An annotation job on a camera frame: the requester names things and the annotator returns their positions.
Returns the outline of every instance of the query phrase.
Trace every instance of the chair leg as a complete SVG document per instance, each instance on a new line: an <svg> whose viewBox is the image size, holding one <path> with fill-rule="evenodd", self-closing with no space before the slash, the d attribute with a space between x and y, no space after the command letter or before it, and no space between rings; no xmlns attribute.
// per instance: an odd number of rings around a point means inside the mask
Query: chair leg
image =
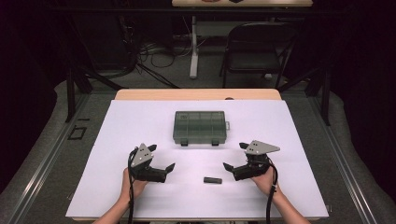
<svg viewBox="0 0 396 224"><path fill-rule="evenodd" d="M221 75L222 75L224 66L225 66L225 56L223 56L223 60L222 60L222 62L221 62L221 68L220 68L219 77L221 77Z"/></svg>
<svg viewBox="0 0 396 224"><path fill-rule="evenodd" d="M279 88L277 88L277 90L279 91L279 92L282 92L282 91L286 91L286 90L288 90L290 87L293 87L294 85L296 85L297 83L299 83L299 82L301 82L302 80L304 80L305 78L308 78L308 77L312 77L316 72L318 72L320 70L320 68L313 68L313 69L311 69L309 72L307 72L307 73L305 73L305 74L303 74L303 75L301 75L301 76L299 76L299 77L296 77L296 78L294 78L294 79L292 79L292 80L290 80L288 83L286 83L286 84L283 84L282 86L280 86Z"/></svg>
<svg viewBox="0 0 396 224"><path fill-rule="evenodd" d="M277 74L277 78L276 78L276 83L275 83L275 89L277 89L277 87L279 86L279 82L280 82L280 78L282 77L282 73L278 73Z"/></svg>
<svg viewBox="0 0 396 224"><path fill-rule="evenodd" d="M226 71L226 68L223 68L223 70L222 70L222 72L223 72L223 85L222 85L222 88L224 89L225 88L225 82L226 82L226 80L227 80L227 71Z"/></svg>

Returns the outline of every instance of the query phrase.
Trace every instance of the black cable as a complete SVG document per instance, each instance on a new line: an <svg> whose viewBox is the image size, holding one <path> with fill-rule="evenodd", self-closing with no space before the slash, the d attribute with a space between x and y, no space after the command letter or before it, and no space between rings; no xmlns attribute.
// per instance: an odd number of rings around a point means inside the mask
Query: black cable
<svg viewBox="0 0 396 224"><path fill-rule="evenodd" d="M139 50L139 53L137 54L138 55L138 59L139 59L139 61L142 63L142 62L145 62L147 59L148 59L148 57L149 57L149 47L148 47L148 45L146 45L146 44L142 44L142 47L141 47L141 50Z"/></svg>
<svg viewBox="0 0 396 224"><path fill-rule="evenodd" d="M258 163L258 164L262 164L262 165L269 165L274 169L273 172L273 185L270 189L270 194L268 195L268 201L267 201L267 208L266 208L266 215L265 215L265 219L266 219L266 223L267 224L271 224L271 203L274 197L274 193L276 192L276 183L277 183L277 169L276 167L272 164L272 161L269 160L269 162L266 161L252 161L252 163Z"/></svg>
<svg viewBox="0 0 396 224"><path fill-rule="evenodd" d="M161 83L172 87L174 89L180 89L179 86L173 84L171 81L169 81L166 77L164 77L163 75L147 68L145 65L143 65L142 63L138 63L137 64L138 67L140 67L142 70L146 71L149 75L151 75L152 77L154 77L155 79L159 80Z"/></svg>
<svg viewBox="0 0 396 224"><path fill-rule="evenodd" d="M184 54L184 51L186 51L187 46L191 46L191 39L188 39L188 40L189 41L183 41L184 42L184 47L182 48L182 50L180 52L174 52L177 57L186 56L187 55L187 54L186 55Z"/></svg>
<svg viewBox="0 0 396 224"><path fill-rule="evenodd" d="M112 79L112 78L116 78L116 77L124 77L130 73L132 73L134 71L134 66L133 67L126 67L124 69L122 69L122 71L116 73L116 74L112 74L112 75L102 75L102 77L105 77L107 79Z"/></svg>
<svg viewBox="0 0 396 224"><path fill-rule="evenodd" d="M132 220L134 218L134 180L132 180L132 156L134 156L133 151L129 154L128 158L128 176L129 176L129 216L128 216L128 224L132 224Z"/></svg>
<svg viewBox="0 0 396 224"><path fill-rule="evenodd" d="M267 224L271 224L271 218L270 218L270 212L271 212L271 203L274 197L274 193L276 192L276 183L277 183L277 169L272 163L269 163L269 165L274 169L274 174L273 174L273 185L270 190L270 194L268 195L268 201L267 201L267 211L266 211L266 221Z"/></svg>
<svg viewBox="0 0 396 224"><path fill-rule="evenodd" d="M151 54L151 59L150 59L151 64L152 64L154 67L157 67L157 68L165 68L165 67L171 66L171 65L175 62L176 55L175 55L174 52L168 52L168 53L169 53L170 56L172 57L172 61L171 61L169 64L166 64L166 65L163 65L163 66L159 66L159 65L154 64L154 60L153 60L153 59L154 59L154 55L156 55L156 54L158 54L158 53Z"/></svg>

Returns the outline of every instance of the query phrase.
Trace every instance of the wooden table edge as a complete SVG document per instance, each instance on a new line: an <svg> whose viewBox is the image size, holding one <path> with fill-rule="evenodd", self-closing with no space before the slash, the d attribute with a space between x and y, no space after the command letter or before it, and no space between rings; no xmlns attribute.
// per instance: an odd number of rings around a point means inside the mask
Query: wooden table edge
<svg viewBox="0 0 396 224"><path fill-rule="evenodd" d="M282 100L275 89L137 89L120 90L115 100Z"/></svg>

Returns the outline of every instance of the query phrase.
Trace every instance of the dark background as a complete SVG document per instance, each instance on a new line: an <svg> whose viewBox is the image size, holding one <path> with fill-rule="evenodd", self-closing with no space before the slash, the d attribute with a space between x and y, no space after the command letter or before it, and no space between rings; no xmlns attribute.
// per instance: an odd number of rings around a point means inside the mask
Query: dark background
<svg viewBox="0 0 396 224"><path fill-rule="evenodd" d="M65 1L62 4L78 2ZM69 68L62 42L51 31L40 3L17 0L2 1L0 5L1 191L19 169L50 118L56 104L53 89L65 80ZM149 7L158 7L152 5L153 1L147 3L151 4ZM162 3L162 7L170 7L170 1ZM107 1L100 4L109 6ZM325 9L339 9L350 4L344 1L314 1L314 7ZM396 137L396 90L392 78L396 68L396 27L393 26L392 15L396 6L394 2L374 4L355 1L353 4L361 18L347 36L349 41L334 63L331 89L345 103L352 142L358 154L378 185L396 201L396 188L392 185L396 182L392 166L396 153L391 142ZM117 44L115 48L109 47L112 41L120 43L122 38L117 20L114 17L102 18L103 22L87 23L86 20L89 19L83 16L74 18L74 22L79 24L81 36L76 36L76 31L68 22L59 18L54 20L63 31L58 35L68 41L68 55L94 69L131 66L130 46ZM290 56L285 76L296 77L320 64L332 50L334 37L344 32L339 29L343 21L325 17L307 19L301 39ZM160 24L161 29L147 29L149 24ZM145 17L138 27L146 28L148 36L169 45L172 42L169 36L179 32L178 26L182 25L177 17ZM87 50L79 38L93 45L100 44L105 49L90 47Z"/></svg>

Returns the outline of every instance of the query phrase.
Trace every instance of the gray mat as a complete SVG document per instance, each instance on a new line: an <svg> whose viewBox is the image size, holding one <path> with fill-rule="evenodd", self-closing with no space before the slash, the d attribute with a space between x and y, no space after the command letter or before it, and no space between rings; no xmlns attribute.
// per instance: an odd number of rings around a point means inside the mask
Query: gray mat
<svg viewBox="0 0 396 224"><path fill-rule="evenodd" d="M285 94L282 97L288 103L324 202L332 207L330 217L316 223L361 223L361 218L333 161L330 143L321 130L308 99L301 94ZM90 96L75 124L77 128L86 128L83 138L64 142L62 152L23 223L75 223L74 220L65 217L70 204L67 197L77 188L94 140L113 98L114 94Z"/></svg>

